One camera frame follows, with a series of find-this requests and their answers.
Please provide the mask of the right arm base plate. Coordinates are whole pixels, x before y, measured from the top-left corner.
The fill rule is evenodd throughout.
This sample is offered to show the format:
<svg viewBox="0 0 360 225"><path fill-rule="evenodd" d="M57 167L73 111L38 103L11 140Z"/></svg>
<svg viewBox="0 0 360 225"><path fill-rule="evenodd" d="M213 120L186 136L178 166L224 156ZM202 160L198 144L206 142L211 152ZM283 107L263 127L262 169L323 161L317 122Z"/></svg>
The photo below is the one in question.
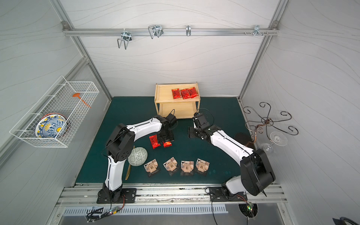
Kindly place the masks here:
<svg viewBox="0 0 360 225"><path fill-rule="evenodd" d="M211 202L246 202L246 192L231 194L223 187L206 187L205 193L209 195Z"/></svg>

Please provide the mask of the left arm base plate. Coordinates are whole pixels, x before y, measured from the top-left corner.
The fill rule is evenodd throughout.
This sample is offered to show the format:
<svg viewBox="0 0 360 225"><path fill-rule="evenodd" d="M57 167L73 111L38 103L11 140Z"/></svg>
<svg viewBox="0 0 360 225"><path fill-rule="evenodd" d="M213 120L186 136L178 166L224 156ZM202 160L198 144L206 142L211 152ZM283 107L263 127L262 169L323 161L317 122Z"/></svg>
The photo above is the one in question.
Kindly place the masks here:
<svg viewBox="0 0 360 225"><path fill-rule="evenodd" d="M121 190L110 191L107 187L104 187L98 192L96 203L134 203L136 194L136 188L122 188Z"/></svg>

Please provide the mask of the red tea bag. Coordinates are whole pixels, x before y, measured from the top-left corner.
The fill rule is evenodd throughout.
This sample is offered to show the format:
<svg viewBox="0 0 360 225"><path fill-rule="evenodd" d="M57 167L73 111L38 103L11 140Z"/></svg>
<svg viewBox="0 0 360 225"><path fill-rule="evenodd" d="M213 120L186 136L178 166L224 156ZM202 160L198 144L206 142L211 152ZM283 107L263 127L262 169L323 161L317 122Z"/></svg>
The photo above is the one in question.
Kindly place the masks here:
<svg viewBox="0 0 360 225"><path fill-rule="evenodd" d="M164 148L167 148L167 147L170 147L170 146L172 146L172 142L170 142L170 141L163 143Z"/></svg>
<svg viewBox="0 0 360 225"><path fill-rule="evenodd" d="M199 96L196 87L188 88L188 91L189 91L189 96L191 98L195 98L195 97Z"/></svg>
<svg viewBox="0 0 360 225"><path fill-rule="evenodd" d="M191 94L189 92L189 89L182 89L182 90L180 90L180 92L181 92L181 96L182 96L183 99L191 98Z"/></svg>
<svg viewBox="0 0 360 225"><path fill-rule="evenodd" d="M173 99L182 98L180 89L172 89L172 97Z"/></svg>
<svg viewBox="0 0 360 225"><path fill-rule="evenodd" d="M149 137L149 140L151 142L152 148L155 149L159 146L161 146L161 144L158 141L158 136L157 135L153 135Z"/></svg>

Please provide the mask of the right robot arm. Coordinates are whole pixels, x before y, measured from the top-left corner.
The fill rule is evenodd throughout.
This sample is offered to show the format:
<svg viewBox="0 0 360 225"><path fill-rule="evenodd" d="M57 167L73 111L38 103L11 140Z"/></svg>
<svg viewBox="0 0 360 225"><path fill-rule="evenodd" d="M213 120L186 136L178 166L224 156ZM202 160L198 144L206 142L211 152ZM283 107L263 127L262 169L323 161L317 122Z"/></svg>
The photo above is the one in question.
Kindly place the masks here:
<svg viewBox="0 0 360 225"><path fill-rule="evenodd" d="M189 138L199 138L220 148L240 167L241 174L222 184L228 196L247 192L253 196L264 193L276 176L267 154L262 149L254 150L231 138L216 125L210 125L203 113L196 112L192 117L193 126L188 128Z"/></svg>

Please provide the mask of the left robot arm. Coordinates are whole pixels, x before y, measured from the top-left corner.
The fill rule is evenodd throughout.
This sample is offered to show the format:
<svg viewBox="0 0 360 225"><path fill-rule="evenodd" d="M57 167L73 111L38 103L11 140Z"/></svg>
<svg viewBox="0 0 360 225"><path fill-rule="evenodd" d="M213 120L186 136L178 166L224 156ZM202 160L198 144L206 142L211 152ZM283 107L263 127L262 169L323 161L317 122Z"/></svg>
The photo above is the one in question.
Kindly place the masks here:
<svg viewBox="0 0 360 225"><path fill-rule="evenodd" d="M170 113L167 117L160 115L153 116L151 119L134 124L119 124L110 135L106 144L108 169L104 189L110 194L122 190L122 174L126 159L130 156L136 140L150 134L151 145L153 148L159 146L168 147L174 141L173 126L177 119Z"/></svg>

